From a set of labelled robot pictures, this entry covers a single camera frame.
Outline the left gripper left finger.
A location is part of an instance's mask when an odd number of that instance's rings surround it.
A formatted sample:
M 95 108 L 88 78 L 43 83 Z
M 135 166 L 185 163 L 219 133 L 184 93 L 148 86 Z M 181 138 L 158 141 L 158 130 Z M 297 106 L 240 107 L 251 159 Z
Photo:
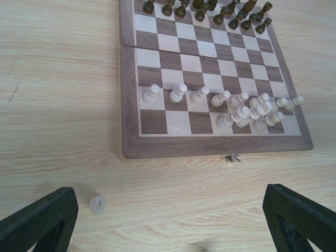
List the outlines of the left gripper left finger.
M 72 187 L 61 187 L 1 220 L 1 251 L 67 251 L 78 216 Z

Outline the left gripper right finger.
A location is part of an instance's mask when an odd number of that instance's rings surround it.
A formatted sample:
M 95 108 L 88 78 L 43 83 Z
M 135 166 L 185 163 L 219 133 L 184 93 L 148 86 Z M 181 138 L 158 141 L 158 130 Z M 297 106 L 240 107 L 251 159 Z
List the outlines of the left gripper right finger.
M 335 251 L 335 212 L 281 185 L 268 184 L 262 204 L 277 251 Z

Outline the white king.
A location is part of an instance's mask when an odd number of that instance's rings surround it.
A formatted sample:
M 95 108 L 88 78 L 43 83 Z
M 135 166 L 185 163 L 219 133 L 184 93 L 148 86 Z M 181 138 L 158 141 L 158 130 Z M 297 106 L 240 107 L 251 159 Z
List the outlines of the white king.
M 265 116 L 270 112 L 272 109 L 272 105 L 269 101 L 266 101 L 264 103 L 259 103 L 255 105 L 254 107 L 250 108 L 250 114 L 248 118 L 242 119 L 239 122 L 235 122 L 235 124 L 242 128 L 248 125 L 250 122 L 259 119 L 261 116 Z

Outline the white pawn board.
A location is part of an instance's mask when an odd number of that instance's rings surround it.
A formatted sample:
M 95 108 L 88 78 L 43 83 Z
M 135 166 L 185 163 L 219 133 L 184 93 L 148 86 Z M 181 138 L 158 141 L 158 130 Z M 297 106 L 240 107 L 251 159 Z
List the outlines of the white pawn board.
M 247 92 L 241 92 L 240 94 L 231 95 L 228 103 L 233 109 L 236 109 L 240 105 L 242 105 L 248 98 L 249 94 Z
M 174 103 L 179 103 L 183 99 L 183 96 L 186 94 L 186 92 L 187 85 L 180 84 L 170 92 L 170 100 Z
M 230 96 L 231 96 L 230 92 L 227 90 L 224 90 L 220 94 L 217 94 L 212 97 L 211 104 L 214 107 L 220 107 L 224 103 L 224 101 L 230 98 Z

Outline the white tall piece table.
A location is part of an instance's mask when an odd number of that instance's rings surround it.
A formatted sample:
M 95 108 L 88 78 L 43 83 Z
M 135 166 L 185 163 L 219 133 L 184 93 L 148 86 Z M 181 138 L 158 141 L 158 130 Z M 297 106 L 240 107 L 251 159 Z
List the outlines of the white tall piece table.
M 217 120 L 217 126 L 224 131 L 231 127 L 235 122 L 240 122 L 242 119 L 247 119 L 250 114 L 250 109 L 247 106 L 239 106 L 230 115 L 222 116 Z

